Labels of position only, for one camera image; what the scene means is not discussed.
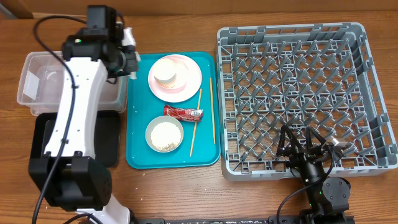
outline teal tray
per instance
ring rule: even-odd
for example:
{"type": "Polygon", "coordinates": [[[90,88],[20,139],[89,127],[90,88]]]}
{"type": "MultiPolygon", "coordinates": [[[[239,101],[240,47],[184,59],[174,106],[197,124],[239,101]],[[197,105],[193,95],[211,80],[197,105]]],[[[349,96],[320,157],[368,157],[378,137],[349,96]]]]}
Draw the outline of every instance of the teal tray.
{"type": "Polygon", "coordinates": [[[137,72],[137,80],[129,80],[127,99],[126,160],[130,166],[136,169],[209,166],[220,157],[220,132],[218,131],[220,130],[220,122],[214,60],[211,55],[205,52],[172,54],[182,54],[192,58],[199,65],[202,74],[200,108],[204,110],[204,115],[202,121],[197,124],[192,157],[189,154],[194,123],[181,121],[184,128],[182,143],[176,150],[168,153],[159,153],[152,150],[146,143],[145,130],[150,121],[163,115],[164,105],[166,104],[178,108],[196,108],[199,91],[189,100],[181,103],[167,103],[158,99],[149,89],[148,73],[158,59],[170,54],[140,55],[141,62],[139,72],[137,72]],[[211,121],[210,77],[213,82],[213,102],[215,102],[215,145],[211,121]]]}

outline white bowl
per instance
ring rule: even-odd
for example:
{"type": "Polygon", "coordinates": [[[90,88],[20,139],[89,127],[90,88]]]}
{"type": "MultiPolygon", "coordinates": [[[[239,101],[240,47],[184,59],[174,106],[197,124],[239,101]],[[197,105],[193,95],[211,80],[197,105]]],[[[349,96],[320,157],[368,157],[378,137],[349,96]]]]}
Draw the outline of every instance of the white bowl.
{"type": "Polygon", "coordinates": [[[182,139],[184,138],[184,130],[182,128],[182,125],[181,125],[180,121],[175,119],[175,118],[173,118],[173,117],[171,117],[171,116],[159,116],[159,117],[153,119],[147,126],[147,129],[145,131],[145,139],[146,139],[146,141],[148,143],[148,146],[151,149],[153,149],[153,150],[155,150],[157,152],[172,152],[172,151],[176,150],[176,148],[172,149],[170,151],[160,151],[152,144],[152,141],[150,140],[150,134],[154,130],[156,125],[158,125],[160,123],[163,123],[163,122],[170,122],[172,124],[175,124],[176,127],[179,128],[180,133],[181,133],[181,140],[180,140],[179,144],[176,147],[176,148],[178,148],[181,145],[182,139]]]}

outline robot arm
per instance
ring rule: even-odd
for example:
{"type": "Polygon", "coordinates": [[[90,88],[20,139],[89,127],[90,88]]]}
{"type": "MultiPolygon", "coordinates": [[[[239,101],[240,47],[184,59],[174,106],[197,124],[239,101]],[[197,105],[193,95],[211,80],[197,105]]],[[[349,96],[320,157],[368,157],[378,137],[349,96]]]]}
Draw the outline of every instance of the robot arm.
{"type": "MultiPolygon", "coordinates": [[[[305,128],[305,142],[304,148],[287,126],[282,127],[277,156],[289,157],[286,167],[296,169],[300,173],[301,181],[305,186],[291,196],[306,190],[311,207],[300,212],[298,218],[300,223],[354,224],[354,218],[346,217],[344,214],[344,211],[349,209],[348,198],[351,188],[349,182],[339,177],[328,178],[335,162],[334,158],[343,155],[341,150],[346,146],[346,142],[334,137],[326,140],[309,126],[305,128]],[[284,144],[285,134],[290,139],[290,143],[286,147],[284,144]],[[312,145],[312,135],[320,142],[319,146],[314,147],[312,145]],[[327,156],[323,156],[326,152],[331,159],[327,173],[325,173],[322,165],[322,162],[327,159],[327,156]]],[[[275,219],[278,224],[280,223],[279,212],[282,205],[283,203],[279,207],[275,219]]]]}
{"type": "MultiPolygon", "coordinates": [[[[86,27],[70,35],[62,53],[75,81],[75,101],[68,136],[55,174],[44,192],[51,206],[91,213],[102,223],[136,221],[130,209],[112,195],[109,170],[95,160],[94,130],[101,89],[108,78],[132,75],[139,56],[131,28],[116,22],[117,12],[106,6],[89,6],[86,27]]],[[[72,82],[65,68],[57,120],[44,154],[29,162],[29,175],[39,189],[62,144],[72,104],[72,82]]]]}

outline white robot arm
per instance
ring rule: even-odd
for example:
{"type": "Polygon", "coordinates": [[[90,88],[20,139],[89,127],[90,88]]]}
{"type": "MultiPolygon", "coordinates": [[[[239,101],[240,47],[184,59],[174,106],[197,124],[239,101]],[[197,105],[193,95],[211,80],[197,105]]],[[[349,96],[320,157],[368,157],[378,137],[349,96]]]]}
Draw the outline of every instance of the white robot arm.
{"type": "Polygon", "coordinates": [[[72,74],[65,68],[55,127],[42,157],[30,160],[29,175],[40,190],[44,189],[42,194],[51,206],[89,213],[99,223],[130,224],[137,220],[111,193],[111,174],[95,160],[94,150],[96,114],[103,85],[108,78],[135,77],[138,69],[139,56],[131,28],[116,22],[116,16],[117,12],[110,7],[89,6],[87,26],[64,43],[63,57],[72,74]],[[63,139],[68,120],[67,138],[63,139]],[[60,150],[63,151],[56,162],[60,150]],[[52,166],[55,174],[49,176],[52,166]]]}

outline dish rack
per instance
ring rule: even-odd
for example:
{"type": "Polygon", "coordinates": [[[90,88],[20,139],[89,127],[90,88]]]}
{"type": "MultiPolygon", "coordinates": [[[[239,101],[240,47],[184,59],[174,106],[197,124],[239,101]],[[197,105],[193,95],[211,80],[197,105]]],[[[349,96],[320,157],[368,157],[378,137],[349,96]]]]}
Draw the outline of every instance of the dish rack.
{"type": "Polygon", "coordinates": [[[288,158],[276,156],[283,124],[302,144],[306,126],[349,143],[331,175],[378,175],[397,167],[396,141],[361,24],[227,27],[217,42],[226,179],[291,177],[288,158]]]}

